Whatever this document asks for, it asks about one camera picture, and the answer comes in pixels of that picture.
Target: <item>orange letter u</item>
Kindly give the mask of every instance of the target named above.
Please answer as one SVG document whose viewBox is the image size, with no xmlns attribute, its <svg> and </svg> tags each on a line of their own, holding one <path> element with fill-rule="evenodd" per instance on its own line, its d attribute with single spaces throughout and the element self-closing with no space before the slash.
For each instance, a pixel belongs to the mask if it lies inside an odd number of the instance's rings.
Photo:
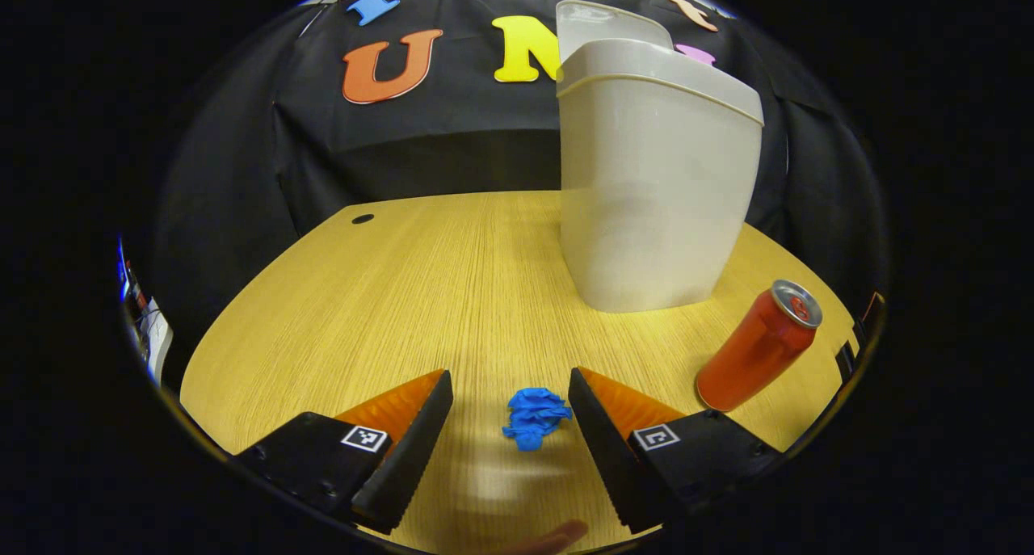
<svg viewBox="0 0 1034 555">
<path fill-rule="evenodd" d="M 400 94 L 413 91 L 423 83 L 427 69 L 431 65 L 431 44 L 443 35 L 442 30 L 423 30 L 402 36 L 400 42 L 409 44 L 409 54 L 405 58 L 405 68 L 392 80 L 377 81 L 374 70 L 377 68 L 377 56 L 388 48 L 388 42 L 373 42 L 357 48 L 344 55 L 347 68 L 344 69 L 344 83 L 341 84 L 341 95 L 358 105 L 368 105 L 370 102 L 387 101 Z"/>
</svg>

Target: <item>table surface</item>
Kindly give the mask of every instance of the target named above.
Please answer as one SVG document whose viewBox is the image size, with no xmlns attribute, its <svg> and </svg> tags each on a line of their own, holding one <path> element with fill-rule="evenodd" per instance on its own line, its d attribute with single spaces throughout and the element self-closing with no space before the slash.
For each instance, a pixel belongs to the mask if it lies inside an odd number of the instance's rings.
<svg viewBox="0 0 1034 555">
<path fill-rule="evenodd" d="M 371 213 L 373 219 L 353 224 Z M 812 347 L 729 417 L 784 451 L 841 383 L 834 356 L 857 351 L 838 298 L 747 224 L 710 300 L 602 313 L 578 297 L 560 253 L 559 192 L 432 195 L 348 206 L 280 254 L 231 302 L 195 349 L 181 402 L 236 454 L 299 412 L 337 415 L 435 368 L 452 411 L 391 541 L 482 552 L 580 518 L 577 550 L 630 538 L 577 427 L 539 452 L 501 434 L 522 387 L 567 397 L 585 366 L 685 412 L 693 379 L 773 279 L 811 290 L 824 320 Z"/>
</svg>

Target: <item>human hand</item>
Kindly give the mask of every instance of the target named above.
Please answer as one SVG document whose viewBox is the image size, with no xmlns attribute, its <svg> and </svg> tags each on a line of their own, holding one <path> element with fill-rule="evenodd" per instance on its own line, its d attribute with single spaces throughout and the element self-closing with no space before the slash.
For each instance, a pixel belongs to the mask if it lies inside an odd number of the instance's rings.
<svg viewBox="0 0 1034 555">
<path fill-rule="evenodd" d="M 487 555 L 557 555 L 588 532 L 588 525 L 571 519 L 548 533 L 525 538 Z"/>
</svg>

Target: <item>can lid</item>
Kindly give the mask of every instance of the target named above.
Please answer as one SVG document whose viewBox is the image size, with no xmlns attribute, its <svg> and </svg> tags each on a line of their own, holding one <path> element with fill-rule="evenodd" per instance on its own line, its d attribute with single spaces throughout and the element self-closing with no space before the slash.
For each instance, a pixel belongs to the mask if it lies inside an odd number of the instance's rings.
<svg viewBox="0 0 1034 555">
<path fill-rule="evenodd" d="M 822 323 L 822 309 L 804 286 L 780 279 L 772 283 L 772 298 L 798 326 L 817 328 Z"/>
</svg>

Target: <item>white plastic container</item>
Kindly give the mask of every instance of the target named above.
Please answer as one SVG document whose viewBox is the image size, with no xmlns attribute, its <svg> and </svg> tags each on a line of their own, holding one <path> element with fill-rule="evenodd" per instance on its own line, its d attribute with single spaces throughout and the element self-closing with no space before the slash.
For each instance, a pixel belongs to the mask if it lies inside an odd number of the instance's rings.
<svg viewBox="0 0 1034 555">
<path fill-rule="evenodd" d="M 565 0 L 556 25 L 560 245 L 578 292 L 611 313 L 707 300 L 754 190 L 757 91 L 647 18 Z"/>
</svg>

